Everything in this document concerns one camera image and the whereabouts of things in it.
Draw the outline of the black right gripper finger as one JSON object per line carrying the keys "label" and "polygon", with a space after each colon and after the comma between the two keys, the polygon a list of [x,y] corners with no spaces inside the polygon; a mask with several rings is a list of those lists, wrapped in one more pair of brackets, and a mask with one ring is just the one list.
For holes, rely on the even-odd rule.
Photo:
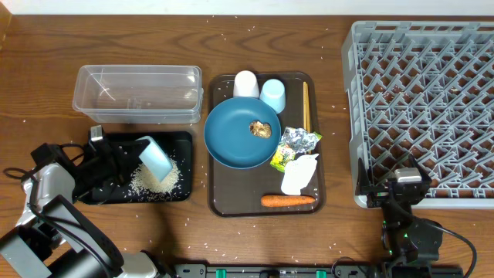
{"label": "black right gripper finger", "polygon": [[368,176],[368,170],[362,158],[358,159],[357,165],[358,174],[355,195],[368,196],[371,193],[371,181]]}
{"label": "black right gripper finger", "polygon": [[416,161],[414,156],[412,154],[408,155],[408,162],[410,164],[409,168],[417,168],[420,171],[422,181],[420,181],[422,184],[425,185],[430,185],[431,184],[431,178],[429,177],[428,173],[423,169],[423,167]]}

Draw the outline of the light blue bowl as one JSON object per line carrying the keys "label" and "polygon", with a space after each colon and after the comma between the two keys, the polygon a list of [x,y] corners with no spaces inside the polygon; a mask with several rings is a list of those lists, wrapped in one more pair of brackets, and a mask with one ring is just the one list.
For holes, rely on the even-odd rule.
{"label": "light blue bowl", "polygon": [[140,153],[139,159],[151,174],[159,182],[162,182],[173,169],[171,160],[151,136],[141,137],[139,138],[139,141],[148,143],[145,149]]}

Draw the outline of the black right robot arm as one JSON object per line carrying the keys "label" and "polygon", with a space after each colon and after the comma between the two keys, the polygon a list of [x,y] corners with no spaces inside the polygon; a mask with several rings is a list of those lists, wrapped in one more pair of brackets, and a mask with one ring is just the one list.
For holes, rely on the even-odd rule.
{"label": "black right robot arm", "polygon": [[437,223],[414,217],[411,209],[425,198],[431,178],[413,156],[408,160],[408,168],[395,170],[381,185],[371,184],[364,162],[358,161],[356,194],[367,197],[368,208],[381,209],[381,241],[390,253],[371,277],[431,277],[430,264],[439,259],[442,232]]}

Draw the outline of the grey dishwasher rack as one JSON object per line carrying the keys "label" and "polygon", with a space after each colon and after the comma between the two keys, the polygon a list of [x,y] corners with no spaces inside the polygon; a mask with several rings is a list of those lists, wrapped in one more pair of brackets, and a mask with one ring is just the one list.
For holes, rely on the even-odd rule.
{"label": "grey dishwasher rack", "polygon": [[423,209],[493,207],[493,24],[357,21],[343,43],[350,169],[382,185],[414,157]]}

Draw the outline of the black plastic tray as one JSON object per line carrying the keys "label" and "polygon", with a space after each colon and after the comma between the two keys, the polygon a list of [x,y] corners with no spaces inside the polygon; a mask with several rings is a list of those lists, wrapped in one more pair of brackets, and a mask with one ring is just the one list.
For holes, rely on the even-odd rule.
{"label": "black plastic tray", "polygon": [[186,131],[156,132],[151,134],[164,153],[176,161],[182,174],[181,193],[168,201],[143,201],[140,196],[135,197],[130,191],[130,184],[113,189],[111,183],[106,183],[102,188],[96,189],[80,199],[88,205],[121,204],[121,203],[145,203],[145,202],[179,202],[187,199],[192,190],[192,137]]}

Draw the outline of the pile of rice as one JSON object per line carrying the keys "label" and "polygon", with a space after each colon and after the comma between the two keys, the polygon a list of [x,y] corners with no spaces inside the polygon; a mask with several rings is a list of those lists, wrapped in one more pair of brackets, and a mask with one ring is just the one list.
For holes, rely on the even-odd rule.
{"label": "pile of rice", "polygon": [[132,195],[140,196],[143,201],[168,201],[176,197],[181,193],[182,174],[176,161],[171,159],[171,164],[172,169],[163,181],[158,181],[144,164],[140,164],[131,175]]}

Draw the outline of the clear plastic bin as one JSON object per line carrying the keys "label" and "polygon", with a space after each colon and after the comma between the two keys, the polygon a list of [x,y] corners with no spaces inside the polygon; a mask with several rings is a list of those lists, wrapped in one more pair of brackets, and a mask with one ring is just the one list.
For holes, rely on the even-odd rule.
{"label": "clear plastic bin", "polygon": [[73,109],[97,123],[195,124],[203,94],[198,66],[85,65]]}

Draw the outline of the crumpled white paper napkin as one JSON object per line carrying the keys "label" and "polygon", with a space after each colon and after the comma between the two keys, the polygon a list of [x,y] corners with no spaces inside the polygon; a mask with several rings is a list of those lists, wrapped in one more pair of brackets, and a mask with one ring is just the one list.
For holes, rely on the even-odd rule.
{"label": "crumpled white paper napkin", "polygon": [[318,156],[318,154],[305,154],[287,163],[281,184],[282,193],[301,195],[301,190],[309,184],[316,170]]}

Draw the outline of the dark brown serving tray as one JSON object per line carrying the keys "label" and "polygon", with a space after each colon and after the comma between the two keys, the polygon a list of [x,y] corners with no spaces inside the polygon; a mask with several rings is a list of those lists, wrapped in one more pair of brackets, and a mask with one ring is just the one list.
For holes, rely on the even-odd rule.
{"label": "dark brown serving tray", "polygon": [[[259,85],[265,81],[278,79],[286,88],[286,108],[279,115],[281,129],[303,126],[303,84],[308,84],[310,102],[311,130],[318,131],[315,86],[311,77],[302,72],[260,73]],[[314,150],[318,154],[315,173],[308,185],[301,190],[305,196],[315,198],[308,205],[296,205],[281,208],[268,208],[262,205],[265,195],[281,195],[283,173],[262,160],[257,167],[234,169],[209,158],[209,194],[210,209],[221,217],[254,217],[273,215],[307,215],[318,212],[326,201],[323,170],[322,147],[318,144]]]}

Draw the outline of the crumpled foil snack wrapper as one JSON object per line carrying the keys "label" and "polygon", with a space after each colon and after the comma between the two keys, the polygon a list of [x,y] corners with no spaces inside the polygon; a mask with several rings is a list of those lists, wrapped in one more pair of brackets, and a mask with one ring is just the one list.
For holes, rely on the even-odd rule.
{"label": "crumpled foil snack wrapper", "polygon": [[284,172],[286,165],[293,161],[297,154],[313,151],[321,138],[322,136],[316,132],[310,133],[303,128],[286,127],[270,165]]}

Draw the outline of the orange carrot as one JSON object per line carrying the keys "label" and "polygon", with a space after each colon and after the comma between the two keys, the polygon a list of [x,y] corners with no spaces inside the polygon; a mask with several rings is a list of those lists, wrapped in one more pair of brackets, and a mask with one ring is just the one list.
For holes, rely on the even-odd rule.
{"label": "orange carrot", "polygon": [[310,205],[315,201],[314,197],[302,195],[265,195],[261,197],[262,206],[269,208]]}

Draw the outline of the dark blue plate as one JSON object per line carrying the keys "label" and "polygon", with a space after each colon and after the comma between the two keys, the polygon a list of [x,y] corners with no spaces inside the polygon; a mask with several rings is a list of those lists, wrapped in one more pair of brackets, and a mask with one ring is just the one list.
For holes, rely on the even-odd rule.
{"label": "dark blue plate", "polygon": [[[271,127],[268,138],[256,137],[250,124],[258,121]],[[216,105],[204,127],[209,154],[219,163],[235,169],[255,168],[275,153],[281,138],[281,123],[275,111],[261,100],[233,97]]]}

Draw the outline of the right wooden chopstick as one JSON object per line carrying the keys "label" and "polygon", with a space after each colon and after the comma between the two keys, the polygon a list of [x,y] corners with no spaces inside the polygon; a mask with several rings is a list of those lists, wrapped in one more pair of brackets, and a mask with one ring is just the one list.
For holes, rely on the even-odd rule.
{"label": "right wooden chopstick", "polygon": [[308,98],[307,98],[307,108],[308,108],[308,112],[307,112],[307,120],[308,120],[308,128],[307,128],[307,132],[310,133],[311,132],[311,123],[310,123],[310,99],[309,99],[309,86],[308,86],[308,83],[307,83],[307,91],[308,91]]}

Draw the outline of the wooden chopstick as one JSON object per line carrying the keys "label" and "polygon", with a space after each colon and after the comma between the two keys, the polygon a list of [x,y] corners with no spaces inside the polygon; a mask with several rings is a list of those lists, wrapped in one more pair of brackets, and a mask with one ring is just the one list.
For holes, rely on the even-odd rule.
{"label": "wooden chopstick", "polygon": [[311,123],[310,123],[310,99],[309,99],[309,86],[308,86],[308,83],[307,83],[307,91],[308,91],[308,98],[307,98],[307,108],[308,108],[308,112],[307,112],[307,120],[308,120],[308,128],[307,128],[307,132],[310,133],[311,132]]}
{"label": "wooden chopstick", "polygon": [[308,112],[308,106],[307,106],[307,98],[308,98],[308,91],[307,91],[307,83],[304,81],[303,82],[303,128],[304,130],[307,131],[308,128],[308,120],[307,120],[307,112]]}

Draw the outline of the left wooden chopstick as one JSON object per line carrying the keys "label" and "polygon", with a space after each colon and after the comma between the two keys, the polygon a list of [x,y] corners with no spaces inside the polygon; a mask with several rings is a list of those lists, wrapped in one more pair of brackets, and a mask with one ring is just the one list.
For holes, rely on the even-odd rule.
{"label": "left wooden chopstick", "polygon": [[308,91],[307,91],[307,83],[304,81],[303,82],[303,128],[304,130],[307,131],[308,128],[308,120],[307,120],[307,112],[308,112],[308,106],[307,106],[307,98],[308,98]]}

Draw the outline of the brown food scrap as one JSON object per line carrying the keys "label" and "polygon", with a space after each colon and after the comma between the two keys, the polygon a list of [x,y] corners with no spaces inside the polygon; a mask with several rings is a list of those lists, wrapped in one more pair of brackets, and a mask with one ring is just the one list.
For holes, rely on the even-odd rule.
{"label": "brown food scrap", "polygon": [[249,125],[250,133],[260,138],[270,138],[272,136],[272,129],[268,123],[262,123],[258,120],[254,120]]}

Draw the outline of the light blue plastic cup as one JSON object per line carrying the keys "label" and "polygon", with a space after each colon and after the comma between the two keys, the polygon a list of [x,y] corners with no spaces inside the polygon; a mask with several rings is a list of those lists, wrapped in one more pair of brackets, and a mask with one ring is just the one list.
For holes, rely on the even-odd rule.
{"label": "light blue plastic cup", "polygon": [[259,99],[280,114],[286,106],[286,90],[284,84],[277,79],[264,82]]}

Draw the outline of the white plastic cup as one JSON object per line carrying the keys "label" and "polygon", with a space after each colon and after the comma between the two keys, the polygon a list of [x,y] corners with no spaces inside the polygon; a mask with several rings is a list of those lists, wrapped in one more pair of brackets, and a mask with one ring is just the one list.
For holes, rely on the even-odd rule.
{"label": "white plastic cup", "polygon": [[256,75],[243,70],[235,75],[233,97],[259,98],[259,85]]}

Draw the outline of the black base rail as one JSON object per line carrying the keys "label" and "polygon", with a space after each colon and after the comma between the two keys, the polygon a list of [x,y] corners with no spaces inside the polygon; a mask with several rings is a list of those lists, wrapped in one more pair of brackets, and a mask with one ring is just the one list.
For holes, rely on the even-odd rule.
{"label": "black base rail", "polygon": [[180,264],[174,267],[172,278],[392,278],[431,277],[463,278],[455,267],[426,266],[365,266],[336,264],[335,266],[206,266]]}

